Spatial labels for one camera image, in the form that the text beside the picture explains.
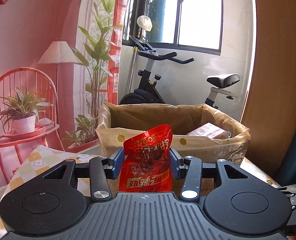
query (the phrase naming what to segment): trash bin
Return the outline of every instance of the trash bin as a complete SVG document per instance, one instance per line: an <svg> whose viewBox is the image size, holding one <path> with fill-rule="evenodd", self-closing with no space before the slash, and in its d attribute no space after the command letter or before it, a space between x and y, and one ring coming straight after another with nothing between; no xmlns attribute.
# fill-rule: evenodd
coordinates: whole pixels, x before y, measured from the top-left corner
<svg viewBox="0 0 296 240"><path fill-rule="evenodd" d="M101 155L110 156L123 142L161 124L171 126L171 147L183 157L192 155L204 163L226 159L240 166L250 143L249 129L227 114L206 104L198 106L172 106L140 104L116 106L103 103L96 129L100 140ZM185 135L196 128L212 123L232 133L229 139L209 139ZM212 179L202 179L202 189L213 188ZM183 180L173 180L172 191L179 194ZM113 194L118 191L119 178L108 181Z"/></svg>

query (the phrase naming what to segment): window pane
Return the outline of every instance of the window pane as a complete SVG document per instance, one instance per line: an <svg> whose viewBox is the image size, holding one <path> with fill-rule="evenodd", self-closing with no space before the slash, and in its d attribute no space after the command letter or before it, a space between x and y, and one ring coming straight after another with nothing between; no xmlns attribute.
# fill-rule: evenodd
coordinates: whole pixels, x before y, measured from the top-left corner
<svg viewBox="0 0 296 240"><path fill-rule="evenodd" d="M221 0L184 0L179 44L219 49Z"/></svg>
<svg viewBox="0 0 296 240"><path fill-rule="evenodd" d="M124 0L125 4L125 13L124 13L124 24L123 24L123 40L129 40L129 33L130 33L130 19L132 14L133 8L133 0Z"/></svg>
<svg viewBox="0 0 296 240"><path fill-rule="evenodd" d="M173 43L178 0L146 0L145 15L152 21L152 30L146 33L150 42Z"/></svg>

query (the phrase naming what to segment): metal screw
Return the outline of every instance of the metal screw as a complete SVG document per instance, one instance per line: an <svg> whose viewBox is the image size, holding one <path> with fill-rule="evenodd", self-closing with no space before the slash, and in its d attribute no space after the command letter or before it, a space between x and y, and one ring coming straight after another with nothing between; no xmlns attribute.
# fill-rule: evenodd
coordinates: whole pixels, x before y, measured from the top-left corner
<svg viewBox="0 0 296 240"><path fill-rule="evenodd" d="M185 190L181 193L181 196L183 196L184 198L195 198L198 196L198 193L193 190Z"/></svg>
<svg viewBox="0 0 296 240"><path fill-rule="evenodd" d="M96 191L96 192L93 194L93 196L94 196L95 198L102 199L102 198L107 198L107 197L109 197L109 193L106 192L106 191L104 191L104 190L98 190L98 191Z"/></svg>

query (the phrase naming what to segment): white wall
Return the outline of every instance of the white wall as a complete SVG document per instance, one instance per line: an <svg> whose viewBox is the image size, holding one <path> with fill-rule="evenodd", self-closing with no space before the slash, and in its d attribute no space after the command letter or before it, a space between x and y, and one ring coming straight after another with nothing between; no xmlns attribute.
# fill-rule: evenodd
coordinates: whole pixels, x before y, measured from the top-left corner
<svg viewBox="0 0 296 240"><path fill-rule="evenodd" d="M239 98L228 100L224 95L218 95L216 105L219 109L236 120L241 119L249 71L251 69L253 46L253 3L252 0L224 0L224 26L221 55L200 52L176 50L177 58L195 59L186 65L169 60L157 62L152 69L154 75L162 76L156 88L166 103L172 105L198 105L204 103L210 93L211 84L206 82L207 76L227 73L238 73L240 82L229 91L240 95ZM157 49L160 54L173 50ZM132 47L123 46L118 84L118 101L126 94L132 60ZM140 77L137 72L144 69L147 59L138 56L131 91L138 87Z"/></svg>

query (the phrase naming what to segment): red chair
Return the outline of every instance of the red chair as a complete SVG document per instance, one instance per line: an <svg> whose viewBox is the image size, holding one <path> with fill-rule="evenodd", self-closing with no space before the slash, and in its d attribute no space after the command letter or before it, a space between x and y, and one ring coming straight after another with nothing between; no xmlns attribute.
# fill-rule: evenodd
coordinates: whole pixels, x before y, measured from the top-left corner
<svg viewBox="0 0 296 240"><path fill-rule="evenodd" d="M16 92L14 87L20 88L21 91L25 91L27 89L28 92L40 92L40 97L45 98L47 102L52 103L53 106L46 107L45 112L39 112L39 119L48 118L52 120L54 123L52 126L49 126L48 130L45 128L41 134L34 135L33 133L30 136L26 136L25 138L12 138L9 135L14 134L12 130L12 124L7 123L4 124L3 120L0 120L0 148L14 146L15 151L17 153L20 164L23 163L23 159L20 153L20 149L18 147L19 144L32 142L38 139L42 140L42 144L44 146L48 146L46 135L49 133L54 133L56 141L58 143L57 150L64 151L62 146L60 136L58 133L59 128L59 111L58 111L58 97L56 88L52 80L40 70L34 68L17 68L11 70L0 77L0 97L16 97ZM4 100L0 98L0 111L3 111L7 106L3 104ZM1 158L0 152L0 167L6 182L9 183L8 176L6 175L5 168L3 165L3 161Z"/></svg>

